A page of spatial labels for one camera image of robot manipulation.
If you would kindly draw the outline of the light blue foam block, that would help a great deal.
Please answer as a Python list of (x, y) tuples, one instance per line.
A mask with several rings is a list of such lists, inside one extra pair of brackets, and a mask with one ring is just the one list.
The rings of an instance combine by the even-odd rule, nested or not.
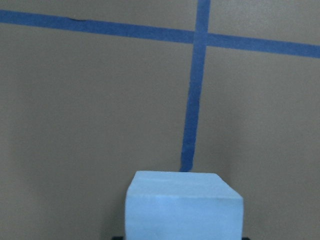
[(137, 171), (125, 198), (127, 240), (240, 240), (244, 200), (215, 173)]

